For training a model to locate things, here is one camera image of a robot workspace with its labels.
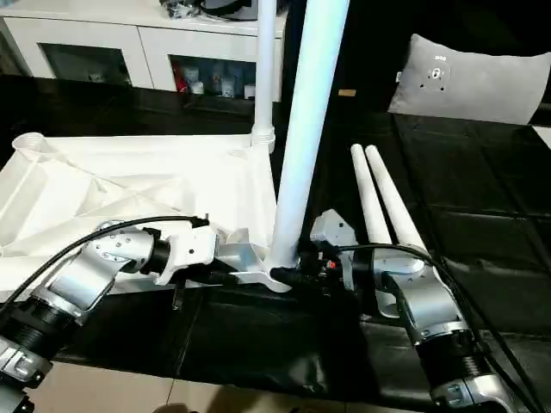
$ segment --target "black cloth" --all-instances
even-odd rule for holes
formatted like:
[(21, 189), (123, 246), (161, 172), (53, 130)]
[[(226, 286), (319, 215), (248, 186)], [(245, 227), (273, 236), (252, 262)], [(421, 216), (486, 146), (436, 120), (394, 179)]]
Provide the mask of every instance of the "black cloth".
[[(20, 133), (247, 133), (252, 106), (170, 92), (0, 77), (2, 159)], [(528, 126), (365, 114), (333, 100), (304, 225), (336, 209), (367, 242), (350, 145), (377, 145), (434, 257), (467, 286), (551, 404), (551, 151)], [(276, 120), (275, 182), (285, 122)], [(57, 357), (95, 367), (427, 410), (405, 331), (260, 286), (107, 297)], [(507, 366), (504, 357), (498, 360)]]

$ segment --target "white pillar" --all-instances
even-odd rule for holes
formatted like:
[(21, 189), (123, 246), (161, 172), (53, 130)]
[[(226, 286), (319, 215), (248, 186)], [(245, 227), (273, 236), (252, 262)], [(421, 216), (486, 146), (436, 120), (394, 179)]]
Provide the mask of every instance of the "white pillar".
[(352, 163), (356, 172), (356, 182), (360, 192), (360, 201), (362, 202), (363, 219), (368, 230), (370, 243), (392, 243), (388, 232), (385, 216), (382, 213), (379, 196), (375, 190), (371, 173), (369, 172), (368, 161), (363, 153), (363, 148), (359, 144), (352, 145)]
[(294, 267), (349, 0), (308, 0), (268, 268)]
[(373, 170), (373, 176), (377, 182), (377, 187), (381, 191), (381, 196), (385, 202), (388, 216), (393, 223), (394, 232), (398, 242), (403, 245), (415, 245), (426, 250), (424, 242), (413, 224), (412, 217), (407, 212), (406, 204), (399, 196), (398, 189), (394, 185), (393, 178), (388, 173), (387, 167), (383, 162), (379, 151), (373, 145), (365, 150), (368, 157), (369, 166)]
[(257, 80), (255, 90), (255, 124), (251, 143), (275, 139), (272, 125), (272, 95), (274, 93), (274, 43), (276, 37), (277, 0), (258, 1)]
[[(362, 203), (363, 219), (368, 230), (370, 243), (393, 243), (388, 232), (387, 222), (382, 213), (379, 196), (375, 189), (371, 173), (369, 172), (368, 161), (363, 153), (363, 148), (359, 144), (352, 145), (352, 163), (356, 172), (356, 182), (360, 192), (360, 201)], [(375, 290), (375, 298), (379, 311), (385, 317), (396, 318), (396, 298), (390, 293), (384, 293)]]

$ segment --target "glass door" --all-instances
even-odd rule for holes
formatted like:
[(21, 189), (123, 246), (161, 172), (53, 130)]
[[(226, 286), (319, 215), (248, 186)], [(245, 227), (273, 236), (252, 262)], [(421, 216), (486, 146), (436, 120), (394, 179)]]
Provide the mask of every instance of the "glass door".
[(132, 84), (121, 49), (40, 43), (57, 79)]
[[(155, 89), (254, 99), (257, 37), (193, 30), (139, 28)], [(274, 39), (274, 101), (279, 101), (282, 40)]]
[(236, 60), (170, 55), (174, 84), (193, 95), (254, 99), (256, 65)]
[(6, 17), (32, 76), (152, 88), (138, 28)]

